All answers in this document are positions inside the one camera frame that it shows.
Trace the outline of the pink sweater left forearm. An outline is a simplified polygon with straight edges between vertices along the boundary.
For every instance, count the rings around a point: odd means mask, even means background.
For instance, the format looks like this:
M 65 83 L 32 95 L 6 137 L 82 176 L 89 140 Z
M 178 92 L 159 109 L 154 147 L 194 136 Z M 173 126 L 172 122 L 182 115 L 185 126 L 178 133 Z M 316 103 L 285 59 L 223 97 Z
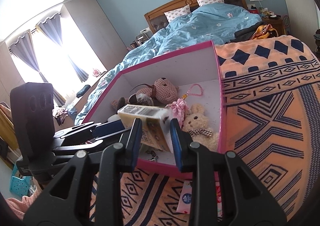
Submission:
M 15 198 L 8 198 L 5 201 L 7 202 L 10 209 L 13 213 L 20 219 L 23 220 L 25 213 L 31 207 L 31 205 L 35 202 L 37 197 L 42 192 L 42 189 L 39 185 L 36 186 L 35 192 L 31 196 L 23 196 L 22 200 L 19 201 Z

